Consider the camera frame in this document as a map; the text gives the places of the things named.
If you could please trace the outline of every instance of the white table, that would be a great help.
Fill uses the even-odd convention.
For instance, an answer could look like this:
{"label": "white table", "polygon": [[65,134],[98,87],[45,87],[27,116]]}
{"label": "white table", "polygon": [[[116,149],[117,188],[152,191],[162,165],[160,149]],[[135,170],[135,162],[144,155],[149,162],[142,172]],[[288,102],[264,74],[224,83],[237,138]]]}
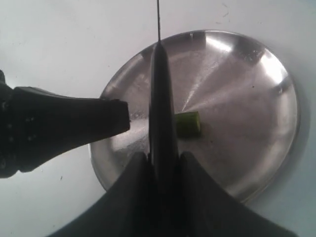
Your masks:
{"label": "white table", "polygon": [[[218,29],[254,37],[292,73],[302,124],[288,163],[249,206],[315,236],[316,2],[313,0],[161,0],[161,33]],[[12,86],[98,97],[112,75],[157,40],[155,0],[2,0],[0,68]],[[95,203],[104,190],[88,146],[31,173],[0,180],[0,236],[43,237]]]}

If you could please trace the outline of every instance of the stainless steel plate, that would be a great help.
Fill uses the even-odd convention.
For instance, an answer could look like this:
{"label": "stainless steel plate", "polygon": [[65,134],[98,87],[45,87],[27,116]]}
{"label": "stainless steel plate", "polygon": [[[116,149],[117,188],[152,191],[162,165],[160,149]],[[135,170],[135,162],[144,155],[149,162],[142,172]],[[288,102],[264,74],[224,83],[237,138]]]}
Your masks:
{"label": "stainless steel plate", "polygon": [[[167,38],[176,113],[199,111],[202,137],[179,141],[228,193],[246,201],[263,190],[291,147],[298,126],[293,81],[254,39],[219,31]],[[130,59],[102,97],[129,103],[131,130],[91,144],[93,167],[107,190],[129,156],[148,152],[153,46]]]}

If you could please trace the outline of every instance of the metal plate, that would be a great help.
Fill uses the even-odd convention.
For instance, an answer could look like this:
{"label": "metal plate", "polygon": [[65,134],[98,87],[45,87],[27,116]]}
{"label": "metal plate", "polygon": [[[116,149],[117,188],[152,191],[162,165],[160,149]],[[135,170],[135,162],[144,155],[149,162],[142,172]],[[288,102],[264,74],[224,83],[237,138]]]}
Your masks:
{"label": "metal plate", "polygon": [[[280,168],[298,127],[293,81],[261,43],[219,31],[167,38],[176,113],[199,111],[202,137],[180,141],[228,193],[246,201]],[[148,152],[153,46],[129,60],[102,97],[129,103],[131,130],[91,144],[93,167],[107,190],[136,151]]]}

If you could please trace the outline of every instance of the white surface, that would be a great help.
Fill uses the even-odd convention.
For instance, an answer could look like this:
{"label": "white surface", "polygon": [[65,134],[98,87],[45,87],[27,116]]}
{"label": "white surface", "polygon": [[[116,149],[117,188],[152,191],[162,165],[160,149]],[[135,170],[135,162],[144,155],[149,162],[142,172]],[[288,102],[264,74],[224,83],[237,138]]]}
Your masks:
{"label": "white surface", "polygon": [[[160,5],[163,38],[198,29],[245,34],[270,47],[295,77],[302,102],[298,141],[284,172],[250,206],[301,237],[313,237],[316,2],[161,0]],[[0,2],[0,68],[12,87],[98,97],[120,66],[156,38],[154,0]],[[87,146],[0,180],[0,190],[0,236],[13,237],[46,236],[104,193]]]}

